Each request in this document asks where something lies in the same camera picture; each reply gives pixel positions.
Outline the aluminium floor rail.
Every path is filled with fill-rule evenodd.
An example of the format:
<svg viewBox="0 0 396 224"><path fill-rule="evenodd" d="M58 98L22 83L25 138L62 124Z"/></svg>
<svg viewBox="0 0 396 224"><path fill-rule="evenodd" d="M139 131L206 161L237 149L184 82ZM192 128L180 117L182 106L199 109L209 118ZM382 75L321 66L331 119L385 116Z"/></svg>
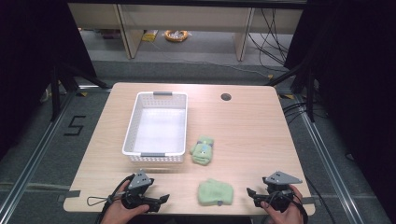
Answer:
<svg viewBox="0 0 396 224"><path fill-rule="evenodd" d="M308 112L304 112L304 109L308 109L308 105L304 105L301 111L303 112L302 118L304 125L308 130L311 139L315 145L318 155L323 163L326 173L332 182L334 191L343 206L346 216L350 224L364 224L363 216L359 211L355 200L350 193L346 182L342 179L339 170L337 169L334 160L331 157L329 150L327 149L322 136L320 135L316 123L311 119Z"/></svg>
<svg viewBox="0 0 396 224"><path fill-rule="evenodd" d="M27 184L32 178L38 164L41 162L45 155L51 140L53 139L60 122L64 117L64 113L67 107L70 105L75 94L69 92L64 97L64 101L61 103L61 109L59 114L49 123L47 129L43 133L40 141L36 145L32 155L25 164L18 179L11 185L11 189L8 192L7 197L3 200L0 205L0 222L7 223L7 220L12 216L16 206L18 205L22 194L24 193Z"/></svg>

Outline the yellow packet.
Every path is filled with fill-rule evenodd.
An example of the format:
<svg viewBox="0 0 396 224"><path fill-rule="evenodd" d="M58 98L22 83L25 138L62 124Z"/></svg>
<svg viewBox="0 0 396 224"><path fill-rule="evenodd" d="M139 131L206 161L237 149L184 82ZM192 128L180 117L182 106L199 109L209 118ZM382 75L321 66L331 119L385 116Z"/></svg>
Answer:
<svg viewBox="0 0 396 224"><path fill-rule="evenodd" d="M147 42L153 42L158 34L157 30L147 30L142 35L142 40Z"/></svg>

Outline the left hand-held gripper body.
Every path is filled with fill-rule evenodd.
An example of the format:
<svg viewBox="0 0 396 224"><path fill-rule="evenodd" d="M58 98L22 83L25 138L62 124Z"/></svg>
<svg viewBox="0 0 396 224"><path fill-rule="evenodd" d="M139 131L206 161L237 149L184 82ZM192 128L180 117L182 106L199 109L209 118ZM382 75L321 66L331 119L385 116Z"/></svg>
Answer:
<svg viewBox="0 0 396 224"><path fill-rule="evenodd" d="M146 204L152 210L155 203L144 196L146 190L153 184L143 170L138 171L136 174L131 175L130 182L123 190L121 202L127 209L133 209L140 205Z"/></svg>

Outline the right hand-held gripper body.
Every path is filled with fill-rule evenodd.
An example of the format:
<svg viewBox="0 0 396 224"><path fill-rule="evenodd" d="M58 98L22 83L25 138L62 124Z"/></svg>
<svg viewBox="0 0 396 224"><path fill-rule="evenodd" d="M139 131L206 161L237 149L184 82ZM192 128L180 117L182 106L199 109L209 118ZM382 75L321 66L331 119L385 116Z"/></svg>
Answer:
<svg viewBox="0 0 396 224"><path fill-rule="evenodd" d="M264 177L263 183L267 185L269 193L266 200L276 211L284 212L293 200L294 191L290 184L301 184L300 178L276 171L270 176Z"/></svg>

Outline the white plastic basket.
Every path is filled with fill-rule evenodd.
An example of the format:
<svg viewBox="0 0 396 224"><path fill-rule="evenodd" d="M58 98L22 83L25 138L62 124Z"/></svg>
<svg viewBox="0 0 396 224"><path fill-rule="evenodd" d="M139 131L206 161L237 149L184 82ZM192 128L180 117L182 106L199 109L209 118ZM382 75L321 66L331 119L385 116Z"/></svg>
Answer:
<svg viewBox="0 0 396 224"><path fill-rule="evenodd" d="M134 101L122 153L134 162L183 162L187 121L187 93L141 91Z"/></svg>

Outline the beige wooden desk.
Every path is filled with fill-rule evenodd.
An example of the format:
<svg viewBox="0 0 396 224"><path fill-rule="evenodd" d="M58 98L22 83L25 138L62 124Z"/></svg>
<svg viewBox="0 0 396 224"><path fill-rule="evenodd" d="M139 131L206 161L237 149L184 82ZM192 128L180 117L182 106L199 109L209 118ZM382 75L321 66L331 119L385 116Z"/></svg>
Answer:
<svg viewBox="0 0 396 224"><path fill-rule="evenodd" d="M70 3L79 28L118 29L126 57L135 57L145 30L187 30L233 34L236 59L244 60L248 34L269 31L292 35L300 9L183 7Z"/></svg>

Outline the person's left hand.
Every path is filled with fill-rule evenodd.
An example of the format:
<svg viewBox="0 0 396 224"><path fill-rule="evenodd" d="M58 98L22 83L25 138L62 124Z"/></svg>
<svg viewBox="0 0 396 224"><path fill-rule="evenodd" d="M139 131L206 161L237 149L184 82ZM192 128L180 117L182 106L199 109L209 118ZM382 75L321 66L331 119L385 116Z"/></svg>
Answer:
<svg viewBox="0 0 396 224"><path fill-rule="evenodd" d="M99 224L127 224L134 217L144 214L149 210L146 204L139 205L136 208L125 208L121 202L121 193L129 185L130 181L125 181L119 188L114 197L112 204L107 208L103 214Z"/></svg>

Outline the black metal stand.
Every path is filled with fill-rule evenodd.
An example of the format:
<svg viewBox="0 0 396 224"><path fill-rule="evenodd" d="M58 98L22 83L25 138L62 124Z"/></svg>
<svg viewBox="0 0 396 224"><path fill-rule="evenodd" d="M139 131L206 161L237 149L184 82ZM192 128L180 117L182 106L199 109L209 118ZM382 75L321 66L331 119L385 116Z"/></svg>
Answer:
<svg viewBox="0 0 396 224"><path fill-rule="evenodd" d="M280 77L271 79L267 86L274 87L275 85L281 83L282 81L286 80L289 77L294 77L294 80L290 86L290 90L292 93L301 93L303 90L306 90L306 101L305 106L307 109L307 116L310 118L312 122L315 121L314 119L314 82L315 78L312 72L312 69L309 65L305 63L300 63L290 69L285 74L281 75Z"/></svg>
<svg viewBox="0 0 396 224"><path fill-rule="evenodd" d="M61 114L61 94L59 84L62 84L67 92L76 91L79 89L79 86L75 77L82 77L101 89L110 89L110 86L98 79L96 74L91 75L67 63L56 63L53 65L50 75L50 87L52 93L51 121L55 121Z"/></svg>

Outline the plain green mitten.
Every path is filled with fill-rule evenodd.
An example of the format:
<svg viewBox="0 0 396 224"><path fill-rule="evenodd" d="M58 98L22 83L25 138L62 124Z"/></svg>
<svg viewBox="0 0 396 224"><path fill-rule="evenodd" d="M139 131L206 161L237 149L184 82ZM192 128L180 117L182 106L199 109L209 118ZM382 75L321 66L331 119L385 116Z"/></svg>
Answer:
<svg viewBox="0 0 396 224"><path fill-rule="evenodd" d="M231 205L233 187L228 183L209 178L199 184L197 199L202 206Z"/></svg>

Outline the person's right hand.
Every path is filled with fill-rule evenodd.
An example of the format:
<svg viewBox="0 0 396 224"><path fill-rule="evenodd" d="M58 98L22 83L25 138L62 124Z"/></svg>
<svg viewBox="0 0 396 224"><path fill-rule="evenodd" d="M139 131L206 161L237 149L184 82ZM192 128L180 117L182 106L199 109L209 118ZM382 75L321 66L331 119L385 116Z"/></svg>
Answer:
<svg viewBox="0 0 396 224"><path fill-rule="evenodd" d="M290 188L294 192L293 203L283 213L276 211L270 204L262 209L269 215L264 224L304 224L304 216L301 213L298 204L302 199L302 193L293 185Z"/></svg>

